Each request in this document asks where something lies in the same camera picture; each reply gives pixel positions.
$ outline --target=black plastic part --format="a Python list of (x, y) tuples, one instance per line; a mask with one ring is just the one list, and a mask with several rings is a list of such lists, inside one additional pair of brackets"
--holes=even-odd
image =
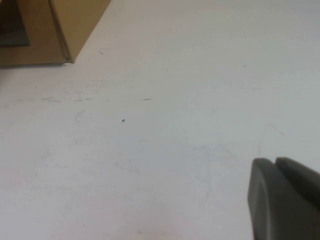
[[(292, 168), (296, 174), (292, 175), (291, 168), (284, 167), (288, 166), (286, 162), (287, 158), (280, 158), (277, 162), (280, 168), (264, 158), (255, 159), (252, 163), (248, 203), (254, 239), (320, 240), (317, 208), (292, 185), (299, 179), (302, 168), (294, 165)], [(286, 176), (290, 176), (290, 180), (283, 174), (282, 168), (286, 169)]]
[(275, 165), (304, 199), (320, 209), (319, 173), (286, 157), (277, 158)]

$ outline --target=white table surface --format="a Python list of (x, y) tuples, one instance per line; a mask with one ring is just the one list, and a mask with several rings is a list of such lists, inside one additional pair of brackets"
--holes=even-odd
[(113, 0), (76, 64), (0, 69), (0, 239), (252, 239), (252, 159), (320, 171), (319, 12)]

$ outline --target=white surface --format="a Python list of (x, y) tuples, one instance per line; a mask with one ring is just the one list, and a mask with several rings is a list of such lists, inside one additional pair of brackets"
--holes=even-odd
[(76, 64), (1, 69), (0, 239), (252, 239), (252, 159), (320, 170), (319, 12), (114, 0)]

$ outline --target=gray plastic object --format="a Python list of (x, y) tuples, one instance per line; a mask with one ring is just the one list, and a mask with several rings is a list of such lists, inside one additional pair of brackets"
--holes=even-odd
[(320, 175), (304, 165), (255, 159), (248, 203), (255, 240), (320, 240)]

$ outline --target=cardboard box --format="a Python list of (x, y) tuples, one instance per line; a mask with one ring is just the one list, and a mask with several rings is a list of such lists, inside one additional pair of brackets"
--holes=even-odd
[[(74, 63), (110, 3), (110, 0), (0, 1), (0, 21), (6, 16), (4, 26), (9, 26), (1, 28), (0, 22), (0, 31), (12, 29), (2, 36), (8, 38), (24, 34), (23, 31), (27, 36), (26, 45), (0, 46), (0, 66)], [(17, 10), (8, 4), (17, 5), (23, 26), (18, 24)], [(16, 17), (8, 24), (13, 13)]]

